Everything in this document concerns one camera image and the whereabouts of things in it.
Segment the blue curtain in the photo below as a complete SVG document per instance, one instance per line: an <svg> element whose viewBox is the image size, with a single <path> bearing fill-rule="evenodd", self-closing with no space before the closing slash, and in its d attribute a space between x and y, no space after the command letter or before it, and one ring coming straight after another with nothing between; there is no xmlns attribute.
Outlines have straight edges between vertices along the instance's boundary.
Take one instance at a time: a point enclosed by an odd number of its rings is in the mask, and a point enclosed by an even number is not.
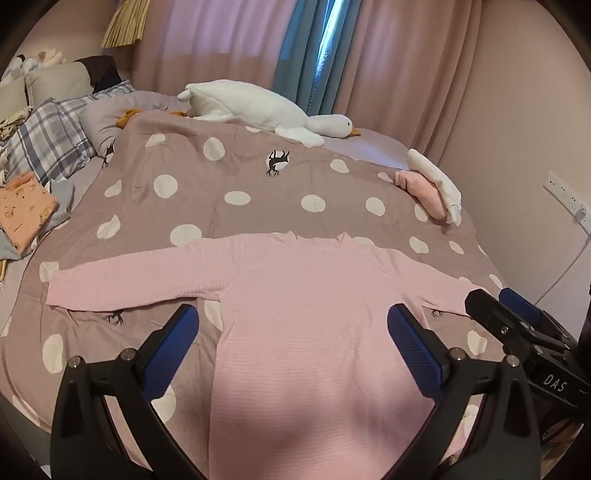
<svg viewBox="0 0 591 480"><path fill-rule="evenodd" d="M308 115L332 112L361 0L298 0L272 89Z"/></svg>

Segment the silver bolt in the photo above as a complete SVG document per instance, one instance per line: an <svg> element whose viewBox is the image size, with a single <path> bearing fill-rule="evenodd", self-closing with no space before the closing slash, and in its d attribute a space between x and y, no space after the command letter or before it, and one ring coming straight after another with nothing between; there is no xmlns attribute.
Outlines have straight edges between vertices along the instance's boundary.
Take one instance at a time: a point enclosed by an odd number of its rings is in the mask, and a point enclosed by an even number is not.
<svg viewBox="0 0 591 480"><path fill-rule="evenodd" d="M70 358L68 360L68 367L76 368L76 367L78 367L78 365L80 365L81 361L82 361L82 358L80 358L79 356L73 356L72 358Z"/></svg>
<svg viewBox="0 0 591 480"><path fill-rule="evenodd" d="M461 348L452 348L449 350L449 354L452 356L454 360L464 360L466 358L466 352Z"/></svg>
<svg viewBox="0 0 591 480"><path fill-rule="evenodd" d="M135 357L135 350L133 348L126 348L120 354L122 360L129 362Z"/></svg>
<svg viewBox="0 0 591 480"><path fill-rule="evenodd" d="M512 367L518 367L519 359L515 355L507 355L507 363Z"/></svg>

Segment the polka dot blanket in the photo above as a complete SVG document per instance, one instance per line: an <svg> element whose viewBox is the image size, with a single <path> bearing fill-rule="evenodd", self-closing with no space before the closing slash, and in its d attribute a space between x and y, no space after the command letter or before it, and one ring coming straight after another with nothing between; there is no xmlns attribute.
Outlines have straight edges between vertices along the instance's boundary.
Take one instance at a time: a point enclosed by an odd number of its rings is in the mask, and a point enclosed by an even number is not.
<svg viewBox="0 0 591 480"><path fill-rule="evenodd" d="M162 112L133 117L114 151L72 218L36 250L11 320L0 333L0 391L46 430L69 357L113 359L123 348L139 347L180 303L193 303L201 319L199 335L153 406L177 443L208 474L216 345L224 334L220 304L213 301L179 299L102 313L49 307L48 282L60 269L184 245L202 236L293 231L306 238L335 238L346 232L364 244L398 249L493 295L502 287L469 215L462 212L459 226L434 222L393 185L393 169L255 128ZM446 345L475 358L502 357L497 341L471 319L430 310L426 315ZM478 399L473 400L460 425L466 432L478 411ZM145 463L116 402L109 405L128 451Z"/></svg>

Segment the power strip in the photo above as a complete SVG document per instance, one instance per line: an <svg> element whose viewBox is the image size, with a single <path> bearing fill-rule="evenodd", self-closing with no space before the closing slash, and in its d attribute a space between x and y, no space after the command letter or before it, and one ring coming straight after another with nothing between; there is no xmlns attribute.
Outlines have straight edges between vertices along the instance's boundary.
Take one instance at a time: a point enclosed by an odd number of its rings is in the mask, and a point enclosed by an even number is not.
<svg viewBox="0 0 591 480"><path fill-rule="evenodd" d="M591 213L579 195L553 171L548 173L544 188L562 203L587 234L591 235Z"/></svg>

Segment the white stuffed goose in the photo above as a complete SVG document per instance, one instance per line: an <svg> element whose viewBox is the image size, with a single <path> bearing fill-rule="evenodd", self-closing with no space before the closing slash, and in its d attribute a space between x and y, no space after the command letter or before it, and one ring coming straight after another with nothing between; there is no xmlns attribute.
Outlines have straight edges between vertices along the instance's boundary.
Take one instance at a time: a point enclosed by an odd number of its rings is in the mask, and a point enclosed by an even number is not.
<svg viewBox="0 0 591 480"><path fill-rule="evenodd" d="M321 147L325 137L344 138L360 133L344 115L307 116L295 103L252 83L215 80L189 83L178 94L189 101L187 116L210 122L240 119L250 127L275 132L309 147Z"/></svg>

